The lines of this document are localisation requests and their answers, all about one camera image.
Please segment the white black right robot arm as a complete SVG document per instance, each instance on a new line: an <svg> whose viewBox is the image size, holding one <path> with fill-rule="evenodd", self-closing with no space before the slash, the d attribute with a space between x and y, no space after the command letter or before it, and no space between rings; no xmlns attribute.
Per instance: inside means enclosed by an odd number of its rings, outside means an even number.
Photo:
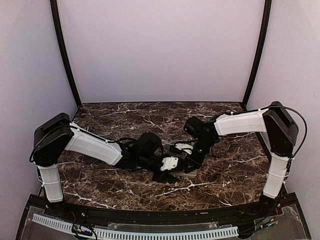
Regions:
<svg viewBox="0 0 320 240"><path fill-rule="evenodd" d="M255 213L266 217L275 208L275 199L289 173L297 149L299 127L289 112L291 108L279 101L271 105L241 113L225 113L202 121L189 118L183 129L195 139L191 154L184 162L184 172L199 169L214 144L221 136L242 133L266 133L270 144L270 167L262 194L266 197L255 205Z"/></svg>

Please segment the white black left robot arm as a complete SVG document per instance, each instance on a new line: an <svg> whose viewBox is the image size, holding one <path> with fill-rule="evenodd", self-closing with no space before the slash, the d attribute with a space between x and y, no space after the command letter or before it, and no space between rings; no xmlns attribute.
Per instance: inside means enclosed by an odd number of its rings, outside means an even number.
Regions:
<svg viewBox="0 0 320 240"><path fill-rule="evenodd" d="M34 131L29 157L37 166L51 210L60 218L67 218L71 213L70 206L63 201L57 167L63 151L80 153L118 169L148 170L153 173L154 182L178 181L170 172L178 167L179 158L164 153L162 140L156 134L145 132L138 139L109 140L81 128L62 112Z"/></svg>

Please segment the white remote control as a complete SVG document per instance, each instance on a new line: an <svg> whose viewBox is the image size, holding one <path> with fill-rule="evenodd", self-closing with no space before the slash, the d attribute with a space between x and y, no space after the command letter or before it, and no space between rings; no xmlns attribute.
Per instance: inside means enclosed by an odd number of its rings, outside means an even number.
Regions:
<svg viewBox="0 0 320 240"><path fill-rule="evenodd" d="M172 171L170 172L170 174L172 176L175 176L175 177L188 177L188 178L194 178L197 176L197 169L196 170L193 170L191 172L184 172L184 171Z"/></svg>

